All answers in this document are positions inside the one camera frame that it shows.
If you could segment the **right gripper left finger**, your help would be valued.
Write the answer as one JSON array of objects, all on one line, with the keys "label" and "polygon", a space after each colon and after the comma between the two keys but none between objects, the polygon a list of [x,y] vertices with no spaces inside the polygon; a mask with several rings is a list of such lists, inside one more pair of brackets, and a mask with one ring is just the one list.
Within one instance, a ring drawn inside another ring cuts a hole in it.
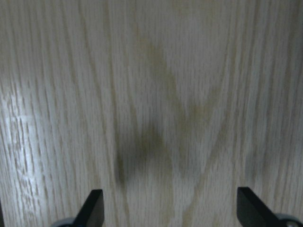
[{"label": "right gripper left finger", "polygon": [[102,227],[105,220],[103,190],[90,192],[75,220],[74,227]]}]

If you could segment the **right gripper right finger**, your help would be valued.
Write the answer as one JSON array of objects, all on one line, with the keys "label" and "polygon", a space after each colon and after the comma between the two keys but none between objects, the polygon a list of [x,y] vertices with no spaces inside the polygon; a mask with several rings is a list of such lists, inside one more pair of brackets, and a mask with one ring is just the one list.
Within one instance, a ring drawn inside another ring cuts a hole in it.
[{"label": "right gripper right finger", "polygon": [[284,226],[249,187],[237,189],[237,218],[242,227]]}]

